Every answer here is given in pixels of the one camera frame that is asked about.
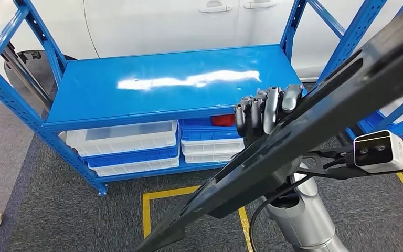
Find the car door handle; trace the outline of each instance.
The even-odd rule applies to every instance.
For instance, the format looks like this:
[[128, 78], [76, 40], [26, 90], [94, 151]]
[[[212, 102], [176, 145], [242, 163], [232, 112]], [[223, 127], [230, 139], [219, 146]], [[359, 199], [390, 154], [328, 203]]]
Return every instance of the car door handle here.
[[229, 5], [222, 5], [222, 6], [201, 8], [198, 11], [203, 13], [212, 13], [212, 12], [228, 12], [231, 9], [232, 7]]
[[269, 8], [276, 6], [276, 2], [247, 2], [243, 6], [245, 9]]

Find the blue plastic bin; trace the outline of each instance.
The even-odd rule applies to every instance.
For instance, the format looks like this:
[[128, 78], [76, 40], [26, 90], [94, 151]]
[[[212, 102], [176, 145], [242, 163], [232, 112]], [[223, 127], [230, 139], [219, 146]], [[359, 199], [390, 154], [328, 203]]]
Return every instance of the blue plastic bin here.
[[185, 141], [241, 138], [236, 126], [214, 126], [210, 117], [182, 119], [178, 121], [181, 138]]
[[171, 147], [141, 151], [128, 151], [106, 155], [82, 156], [81, 159], [83, 161], [86, 161], [90, 167], [102, 167], [116, 164], [127, 164], [157, 159], [175, 158], [178, 156], [178, 146], [180, 145], [178, 129], [175, 133], [175, 138], [177, 140], [177, 143], [175, 144], [175, 146]]

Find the black cable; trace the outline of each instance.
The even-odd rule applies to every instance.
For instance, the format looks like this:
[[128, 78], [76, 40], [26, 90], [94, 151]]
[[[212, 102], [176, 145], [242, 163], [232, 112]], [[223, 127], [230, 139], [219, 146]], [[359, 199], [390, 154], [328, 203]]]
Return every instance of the black cable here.
[[338, 160], [334, 160], [334, 161], [331, 161], [330, 163], [324, 164], [322, 167], [324, 169], [327, 169], [327, 168], [330, 168], [331, 166], [335, 166], [337, 164], [345, 164], [345, 160], [343, 158], [338, 159]]
[[278, 192], [277, 194], [274, 194], [273, 196], [269, 197], [265, 202], [263, 202], [262, 204], [260, 204], [260, 206], [254, 211], [252, 217], [251, 217], [251, 222], [249, 223], [249, 239], [251, 241], [251, 248], [254, 252], [257, 252], [256, 250], [256, 246], [254, 245], [254, 237], [252, 235], [252, 230], [254, 228], [254, 224], [256, 223], [256, 219], [257, 216], [260, 214], [260, 212], [262, 211], [263, 208], [265, 208], [269, 203], [271, 203], [272, 201], [274, 201], [275, 199], [283, 196], [284, 194], [288, 193], [289, 191], [293, 190], [294, 188], [298, 187], [300, 184], [302, 184], [303, 182], [311, 179], [313, 176], [312, 175], [307, 175], [306, 177], [304, 177], [303, 179], [295, 182], [294, 184], [288, 186], [287, 188], [281, 190], [280, 192]]

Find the gray carpet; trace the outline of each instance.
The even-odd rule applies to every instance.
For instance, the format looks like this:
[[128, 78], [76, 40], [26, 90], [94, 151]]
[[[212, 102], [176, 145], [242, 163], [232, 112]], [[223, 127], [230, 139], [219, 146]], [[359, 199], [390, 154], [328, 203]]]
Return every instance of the gray carpet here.
[[[339, 146], [332, 138], [321, 147]], [[109, 185], [97, 197], [56, 153], [34, 137], [0, 228], [0, 251], [132, 251], [142, 240], [143, 193], [200, 185], [214, 171]], [[316, 179], [343, 243], [351, 251], [403, 251], [403, 185], [396, 175]], [[187, 196], [151, 200], [152, 228]], [[246, 206], [250, 219], [257, 202]], [[260, 216], [259, 251], [292, 251], [276, 225]], [[205, 216], [187, 237], [161, 251], [247, 251], [237, 213]]]

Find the red object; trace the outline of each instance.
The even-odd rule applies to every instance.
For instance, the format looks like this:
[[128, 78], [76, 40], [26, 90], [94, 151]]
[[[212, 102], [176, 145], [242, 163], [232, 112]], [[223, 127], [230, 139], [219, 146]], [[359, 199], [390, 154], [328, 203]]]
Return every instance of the red object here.
[[236, 116], [234, 114], [216, 115], [211, 117], [211, 122], [214, 126], [231, 127], [236, 122]]

